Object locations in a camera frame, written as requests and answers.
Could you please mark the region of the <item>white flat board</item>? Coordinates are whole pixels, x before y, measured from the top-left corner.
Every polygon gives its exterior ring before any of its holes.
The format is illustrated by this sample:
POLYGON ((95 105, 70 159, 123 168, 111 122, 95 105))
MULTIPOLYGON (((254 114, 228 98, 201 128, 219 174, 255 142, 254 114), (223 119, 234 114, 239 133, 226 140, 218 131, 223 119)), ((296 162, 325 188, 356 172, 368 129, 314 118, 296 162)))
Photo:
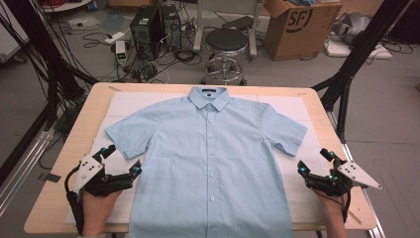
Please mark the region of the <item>white flat board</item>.
MULTIPOLYGON (((342 42, 328 40, 324 43, 324 51, 329 57, 346 58, 351 50, 348 45, 342 42)), ((370 59, 389 60, 392 54, 383 46, 377 45, 368 56, 370 59)))

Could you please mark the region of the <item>black metal frame stand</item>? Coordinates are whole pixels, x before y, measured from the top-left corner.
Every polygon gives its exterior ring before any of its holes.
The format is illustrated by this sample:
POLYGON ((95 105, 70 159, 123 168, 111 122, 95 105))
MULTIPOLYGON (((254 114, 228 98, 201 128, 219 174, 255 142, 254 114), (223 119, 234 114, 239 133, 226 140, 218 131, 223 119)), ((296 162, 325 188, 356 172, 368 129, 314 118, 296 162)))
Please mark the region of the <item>black metal frame stand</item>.
POLYGON ((30 59, 39 77, 47 82, 48 93, 47 105, 0 167, 0 186, 16 167, 41 127, 47 125, 49 129, 53 125, 58 104, 63 99, 74 100, 82 95, 83 89, 75 79, 78 77, 90 85, 98 83, 96 78, 79 70, 63 58, 30 0, 3 0, 3 2, 47 64, 46 72, 42 72, 34 60, 30 59))
POLYGON ((383 0, 340 69, 330 78, 313 86, 316 91, 325 89, 325 93, 320 100, 327 112, 332 112, 335 103, 340 100, 336 134, 344 144, 346 144, 345 127, 352 81, 386 31, 410 1, 383 0))

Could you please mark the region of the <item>person's right hand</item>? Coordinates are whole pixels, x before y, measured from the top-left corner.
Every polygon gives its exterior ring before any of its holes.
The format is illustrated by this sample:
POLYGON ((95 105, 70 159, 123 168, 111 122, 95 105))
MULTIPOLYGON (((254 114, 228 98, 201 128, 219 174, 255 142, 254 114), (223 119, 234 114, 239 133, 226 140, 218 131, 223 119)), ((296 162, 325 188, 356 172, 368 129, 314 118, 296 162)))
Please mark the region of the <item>person's right hand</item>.
POLYGON ((322 212, 324 214, 324 222, 328 238, 349 238, 345 229, 345 221, 343 217, 343 203, 347 199, 346 196, 328 196, 325 192, 316 191, 322 212))

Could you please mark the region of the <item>small device with green display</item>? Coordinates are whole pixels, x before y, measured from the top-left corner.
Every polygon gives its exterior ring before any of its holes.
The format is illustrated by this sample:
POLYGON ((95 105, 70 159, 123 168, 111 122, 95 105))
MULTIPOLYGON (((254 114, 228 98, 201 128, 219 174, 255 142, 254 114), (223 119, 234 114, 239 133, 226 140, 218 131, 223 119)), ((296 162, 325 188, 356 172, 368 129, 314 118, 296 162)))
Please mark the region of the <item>small device with green display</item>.
POLYGON ((127 64, 126 43, 124 41, 117 41, 115 44, 116 60, 119 65, 125 66, 127 64))

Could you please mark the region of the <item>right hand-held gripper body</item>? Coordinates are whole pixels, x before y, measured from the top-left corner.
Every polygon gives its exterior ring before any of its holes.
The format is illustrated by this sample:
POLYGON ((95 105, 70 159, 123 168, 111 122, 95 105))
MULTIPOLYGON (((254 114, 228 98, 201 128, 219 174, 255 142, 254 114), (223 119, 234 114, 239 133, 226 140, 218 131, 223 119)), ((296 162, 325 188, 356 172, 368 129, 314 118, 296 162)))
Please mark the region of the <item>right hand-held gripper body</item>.
POLYGON ((355 162, 335 160, 330 173, 318 176, 306 170, 306 186, 325 192, 329 196, 341 196, 354 186, 382 189, 382 186, 355 162))

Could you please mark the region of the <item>large black computer tower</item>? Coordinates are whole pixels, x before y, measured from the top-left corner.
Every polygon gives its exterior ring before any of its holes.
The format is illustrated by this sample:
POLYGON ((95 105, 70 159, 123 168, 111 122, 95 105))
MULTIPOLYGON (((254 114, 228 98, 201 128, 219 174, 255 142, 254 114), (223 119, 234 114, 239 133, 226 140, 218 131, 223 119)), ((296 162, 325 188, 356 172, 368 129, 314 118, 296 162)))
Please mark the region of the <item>large black computer tower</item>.
POLYGON ((141 60, 156 60, 158 43, 164 38, 159 7, 141 6, 130 28, 138 57, 141 60))

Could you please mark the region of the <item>brown cardboard box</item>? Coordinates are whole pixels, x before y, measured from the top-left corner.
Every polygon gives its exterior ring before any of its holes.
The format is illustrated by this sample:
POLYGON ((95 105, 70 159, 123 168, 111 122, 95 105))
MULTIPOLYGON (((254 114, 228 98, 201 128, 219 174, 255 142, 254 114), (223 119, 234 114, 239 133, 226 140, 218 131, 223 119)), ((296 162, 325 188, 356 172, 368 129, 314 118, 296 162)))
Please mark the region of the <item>brown cardboard box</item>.
POLYGON ((265 0, 270 14, 263 47, 274 61, 316 57, 331 32, 342 3, 296 5, 289 0, 265 0))

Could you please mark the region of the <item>person's left hand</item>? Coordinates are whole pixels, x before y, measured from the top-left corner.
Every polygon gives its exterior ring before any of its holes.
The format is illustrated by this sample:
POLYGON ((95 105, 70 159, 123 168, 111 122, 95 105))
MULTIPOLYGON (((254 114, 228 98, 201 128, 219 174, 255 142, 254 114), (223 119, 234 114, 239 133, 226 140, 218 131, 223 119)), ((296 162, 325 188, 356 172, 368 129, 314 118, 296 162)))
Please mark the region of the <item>person's left hand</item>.
POLYGON ((89 192, 82 195, 84 215, 82 237, 97 238, 104 234, 105 224, 112 214, 115 202, 121 191, 110 193, 108 196, 94 196, 89 192))

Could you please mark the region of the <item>black round stool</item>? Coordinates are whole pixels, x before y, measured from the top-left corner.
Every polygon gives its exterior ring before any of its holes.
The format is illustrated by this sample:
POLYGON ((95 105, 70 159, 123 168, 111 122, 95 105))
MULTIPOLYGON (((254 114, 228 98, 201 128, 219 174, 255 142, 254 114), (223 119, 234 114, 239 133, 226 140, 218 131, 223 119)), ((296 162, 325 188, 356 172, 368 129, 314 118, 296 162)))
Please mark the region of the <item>black round stool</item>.
POLYGON ((200 80, 201 84, 205 84, 207 78, 221 81, 225 85, 237 79, 241 85, 248 83, 241 65, 234 60, 234 56, 241 54, 248 46, 247 37, 241 31, 213 30, 207 34, 205 46, 212 55, 205 65, 205 74, 200 80))

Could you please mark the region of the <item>grey bag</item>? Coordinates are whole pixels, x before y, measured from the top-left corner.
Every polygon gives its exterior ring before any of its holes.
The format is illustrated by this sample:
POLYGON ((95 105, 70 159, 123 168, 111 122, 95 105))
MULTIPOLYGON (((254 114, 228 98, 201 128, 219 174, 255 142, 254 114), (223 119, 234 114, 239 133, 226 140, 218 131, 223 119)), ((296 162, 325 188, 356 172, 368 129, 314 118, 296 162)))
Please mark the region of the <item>grey bag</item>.
POLYGON ((331 33, 344 43, 351 45, 369 23, 370 18, 360 12, 344 13, 333 24, 331 33))

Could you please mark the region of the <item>white table mat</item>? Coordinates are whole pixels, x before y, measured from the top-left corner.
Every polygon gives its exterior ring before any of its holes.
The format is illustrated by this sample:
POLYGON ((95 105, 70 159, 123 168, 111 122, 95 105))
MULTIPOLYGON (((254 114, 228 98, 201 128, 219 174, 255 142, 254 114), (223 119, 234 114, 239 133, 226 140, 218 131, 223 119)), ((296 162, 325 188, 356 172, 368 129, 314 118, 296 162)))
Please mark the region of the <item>white table mat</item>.
MULTIPOLYGON (((150 105, 174 98, 181 98, 188 94, 189 93, 115 93, 95 139, 94 146, 100 148, 108 144, 114 145, 106 133, 107 128, 113 124, 150 105)), ((316 172, 324 172, 327 169, 326 163, 319 154, 319 143, 303 100, 299 97, 289 96, 230 95, 236 98, 269 104, 277 113, 287 116, 306 127, 307 132, 304 140, 295 156, 288 156, 281 150, 274 150, 273 154, 281 172, 283 188, 292 224, 321 222, 322 214, 320 204, 317 201, 315 194, 306 188, 303 179, 297 173, 297 164, 299 161, 307 163, 316 172)), ((140 160, 144 163, 145 158, 142 155, 138 155, 132 159, 127 159, 116 148, 116 151, 105 160, 105 170, 107 173, 115 176, 126 171, 136 160, 140 160)), ((136 179, 134 187, 124 191, 122 196, 117 200, 115 209, 108 220, 109 223, 129 224, 139 179, 140 177, 136 179)))

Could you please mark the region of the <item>white cabinet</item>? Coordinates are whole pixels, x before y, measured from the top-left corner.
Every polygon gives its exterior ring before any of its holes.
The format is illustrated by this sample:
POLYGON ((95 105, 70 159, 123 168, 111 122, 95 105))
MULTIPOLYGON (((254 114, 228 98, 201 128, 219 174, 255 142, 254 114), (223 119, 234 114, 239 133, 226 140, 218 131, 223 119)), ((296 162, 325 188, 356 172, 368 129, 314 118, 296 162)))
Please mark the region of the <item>white cabinet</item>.
MULTIPOLYGON (((15 20, 11 20, 13 29, 24 40, 25 43, 29 41, 28 36, 15 20)), ((7 32, 5 27, 0 23, 0 62, 7 62, 21 47, 17 41, 7 32)))

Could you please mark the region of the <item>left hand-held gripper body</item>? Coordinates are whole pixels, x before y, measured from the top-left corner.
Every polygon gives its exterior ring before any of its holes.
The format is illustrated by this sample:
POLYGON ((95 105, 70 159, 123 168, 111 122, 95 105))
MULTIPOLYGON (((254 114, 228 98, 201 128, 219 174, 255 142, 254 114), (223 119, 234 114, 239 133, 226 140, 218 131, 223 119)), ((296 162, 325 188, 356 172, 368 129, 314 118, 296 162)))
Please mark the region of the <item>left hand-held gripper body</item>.
POLYGON ((110 193, 133 187, 130 174, 106 175, 105 167, 92 157, 84 157, 73 187, 74 192, 87 190, 94 196, 107 196, 110 193))

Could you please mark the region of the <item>white power strip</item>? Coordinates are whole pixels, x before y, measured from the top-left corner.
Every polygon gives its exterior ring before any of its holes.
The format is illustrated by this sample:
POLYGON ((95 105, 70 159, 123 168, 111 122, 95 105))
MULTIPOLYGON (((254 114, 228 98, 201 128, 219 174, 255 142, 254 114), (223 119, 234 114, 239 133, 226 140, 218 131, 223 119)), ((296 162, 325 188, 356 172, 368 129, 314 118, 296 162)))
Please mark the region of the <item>white power strip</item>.
POLYGON ((115 41, 118 41, 119 39, 121 39, 124 36, 125 36, 125 33, 118 32, 118 33, 112 35, 110 38, 105 39, 104 42, 107 43, 107 44, 112 44, 112 43, 114 43, 115 41))

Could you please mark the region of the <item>light blue short-sleeved shirt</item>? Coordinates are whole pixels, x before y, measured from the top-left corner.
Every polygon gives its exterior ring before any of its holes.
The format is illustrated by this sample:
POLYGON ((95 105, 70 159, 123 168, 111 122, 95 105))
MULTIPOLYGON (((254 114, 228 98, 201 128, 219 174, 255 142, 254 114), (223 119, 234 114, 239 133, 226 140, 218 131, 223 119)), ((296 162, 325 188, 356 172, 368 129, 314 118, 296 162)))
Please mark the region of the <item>light blue short-sleeved shirt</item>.
POLYGON ((307 129, 224 87, 150 105, 108 127, 144 156, 130 238, 292 238, 274 150, 295 156, 307 129))

